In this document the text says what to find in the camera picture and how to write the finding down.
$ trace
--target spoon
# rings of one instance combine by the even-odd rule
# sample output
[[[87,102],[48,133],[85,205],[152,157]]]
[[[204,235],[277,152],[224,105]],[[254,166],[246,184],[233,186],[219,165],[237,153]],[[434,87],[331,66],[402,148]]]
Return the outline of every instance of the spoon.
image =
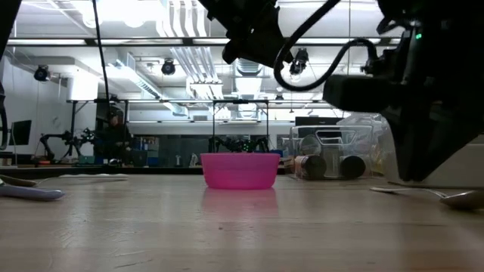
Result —
[[[446,204],[447,206],[453,209],[461,209],[461,210],[476,210],[476,209],[484,209],[484,191],[482,190],[471,190],[465,193],[458,193],[455,195],[447,195],[445,193],[431,190],[431,189],[424,189],[424,188],[381,188],[381,187],[372,187],[370,190],[375,192],[381,193],[398,193],[402,191],[409,191],[409,190],[422,190],[429,193],[433,193],[440,197],[440,202]]]
[[[17,197],[38,201],[52,201],[64,196],[61,190],[46,190],[32,187],[9,186],[0,179],[0,196]]]

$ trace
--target black cable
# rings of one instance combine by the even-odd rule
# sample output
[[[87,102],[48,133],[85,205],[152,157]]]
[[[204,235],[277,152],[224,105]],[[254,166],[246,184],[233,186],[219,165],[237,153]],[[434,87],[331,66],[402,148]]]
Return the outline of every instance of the black cable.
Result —
[[[297,28],[297,30],[293,33],[293,35],[289,38],[289,40],[284,44],[284,46],[280,49],[278,56],[276,57],[275,64],[274,64],[274,77],[275,80],[279,83],[282,88],[285,88],[289,91],[310,91],[314,88],[317,88],[319,85],[323,84],[334,72],[334,70],[338,67],[341,59],[343,59],[346,51],[349,48],[355,45],[364,45],[368,50],[368,58],[370,59],[377,59],[377,49],[375,45],[367,39],[354,39],[350,42],[347,42],[338,52],[338,55],[333,60],[333,63],[330,65],[326,73],[316,80],[315,82],[305,85],[305,86],[295,86],[291,85],[284,81],[282,78],[282,68],[283,61],[287,54],[289,54],[290,49],[296,44],[296,42],[301,38],[312,26],[314,26],[324,15],[326,15],[331,9],[336,6],[340,0],[327,0],[314,14],[311,15],[301,26]]]
[[[103,45],[101,44],[101,28],[99,26],[99,16],[98,16],[98,3],[97,0],[92,0],[92,8],[94,9],[94,20],[96,22],[96,36],[98,38],[99,55],[101,58],[101,66],[103,70],[104,77],[104,90],[106,91],[106,103],[107,103],[107,119],[110,119],[110,103],[109,103],[109,85],[107,84],[107,73],[106,73],[106,63],[104,62],[104,52]]]

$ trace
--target person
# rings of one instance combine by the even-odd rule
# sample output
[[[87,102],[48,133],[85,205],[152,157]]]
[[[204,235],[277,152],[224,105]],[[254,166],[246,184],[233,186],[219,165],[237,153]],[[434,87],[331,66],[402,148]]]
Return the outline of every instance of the person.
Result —
[[[110,159],[129,160],[131,134],[128,127],[119,121],[117,112],[110,113],[109,126],[104,129],[104,152]]]

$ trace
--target purple spoon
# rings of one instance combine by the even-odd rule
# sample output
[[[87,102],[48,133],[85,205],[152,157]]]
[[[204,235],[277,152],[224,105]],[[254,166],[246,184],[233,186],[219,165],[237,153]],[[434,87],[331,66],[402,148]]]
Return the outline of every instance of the purple spoon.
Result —
[[[22,199],[52,201],[65,195],[61,190],[45,190],[31,187],[18,187],[6,185],[0,179],[0,196],[17,197]]]

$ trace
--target fluorescent light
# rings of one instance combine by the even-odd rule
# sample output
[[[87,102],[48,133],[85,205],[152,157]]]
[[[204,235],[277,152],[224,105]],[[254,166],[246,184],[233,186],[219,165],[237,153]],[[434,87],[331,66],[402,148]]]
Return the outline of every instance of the fluorescent light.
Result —
[[[207,39],[194,39],[195,45],[225,45],[230,42],[230,39],[226,38],[207,38]]]
[[[161,121],[162,123],[172,123],[172,124],[175,124],[175,123],[187,123],[187,122],[191,122],[190,120],[167,120],[167,121]]]
[[[352,38],[301,38],[297,41],[298,44],[326,44],[326,45],[340,45],[353,40]],[[370,42],[379,43],[380,39],[368,39]]]
[[[182,45],[181,39],[102,39],[102,45]]]
[[[228,121],[222,121],[218,122],[220,125],[246,125],[246,124],[257,124],[259,121],[257,120],[246,120],[246,121],[234,121],[234,120],[228,120]]]
[[[290,104],[290,103],[313,103],[313,100],[270,100],[269,103],[278,103],[278,104]]]
[[[85,45],[83,39],[9,39],[7,45]]]
[[[187,100],[167,100],[170,103],[191,103],[191,104],[210,104],[213,103],[212,100],[196,100],[196,99],[187,99]]]
[[[147,99],[147,100],[142,100],[142,99],[137,99],[137,100],[130,100],[129,103],[140,103],[140,104],[148,104],[148,103],[159,103],[160,100],[156,99]]]
[[[131,121],[131,120],[129,120],[128,122],[138,123],[138,124],[158,123],[158,121]]]

